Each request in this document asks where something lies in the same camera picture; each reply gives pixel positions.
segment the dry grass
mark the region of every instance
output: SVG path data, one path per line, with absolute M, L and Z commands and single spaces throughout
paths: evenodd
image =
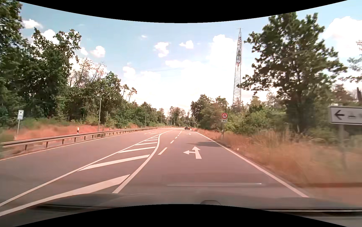
M 335 146 L 319 144 L 317 139 L 298 137 L 290 132 L 262 131 L 251 137 L 226 132 L 222 140 L 218 132 L 194 131 L 229 146 L 298 187 L 314 189 L 312 193 L 319 196 L 362 205 L 362 198 L 359 199 L 362 195 L 362 143 L 347 147 L 343 158 Z

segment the turn arrow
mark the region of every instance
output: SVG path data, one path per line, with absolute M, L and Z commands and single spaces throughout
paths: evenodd
M 194 153 L 196 159 L 202 159 L 201 155 L 199 154 L 199 150 L 200 150 L 200 149 L 197 148 L 197 147 L 193 147 L 192 149 L 194 150 L 194 152 L 186 151 L 186 152 L 184 152 L 184 153 L 185 153 L 185 154 Z
M 341 111 L 341 110 L 337 111 L 334 115 L 335 115 L 339 120 L 342 120 L 342 119 L 340 118 L 340 116 L 343 117 L 343 116 L 345 116 L 345 114 L 339 113 L 340 111 Z

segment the asphalt road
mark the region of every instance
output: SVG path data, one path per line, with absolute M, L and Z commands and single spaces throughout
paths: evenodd
M 68 195 L 235 187 L 246 195 L 307 197 L 209 138 L 161 128 L 0 160 L 0 216 Z

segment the sky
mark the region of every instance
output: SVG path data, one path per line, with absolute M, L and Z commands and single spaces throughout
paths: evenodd
M 75 29 L 82 35 L 81 50 L 76 51 L 80 59 L 103 62 L 107 71 L 118 75 L 121 84 L 137 90 L 131 101 L 146 101 L 166 112 L 171 106 L 188 111 L 191 101 L 201 94 L 221 96 L 231 103 L 238 29 L 244 41 L 249 33 L 261 32 L 268 23 L 268 17 L 213 23 L 149 23 L 22 4 L 24 37 L 31 40 L 36 27 L 53 41 L 56 32 Z M 349 66 L 348 58 L 361 54 L 356 41 L 362 39 L 362 1 L 347 0 L 297 13 L 299 18 L 318 13 L 318 23 L 326 28 L 321 38 L 327 47 L 333 46 L 339 52 L 345 65 Z M 251 53 L 251 47 L 243 44 L 241 77 L 253 72 L 251 64 L 257 54 Z M 348 90 L 359 87 L 362 91 L 362 83 L 344 85 Z M 259 92 L 257 96 L 265 101 L 266 94 Z M 253 91 L 241 91 L 245 103 L 252 95 Z

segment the street lamp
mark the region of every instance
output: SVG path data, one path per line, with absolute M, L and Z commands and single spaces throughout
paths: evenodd
M 98 129 L 97 129 L 97 132 L 100 131 L 100 118 L 101 118 L 101 101 L 102 101 L 103 97 L 101 96 L 100 97 L 100 111 L 98 113 Z

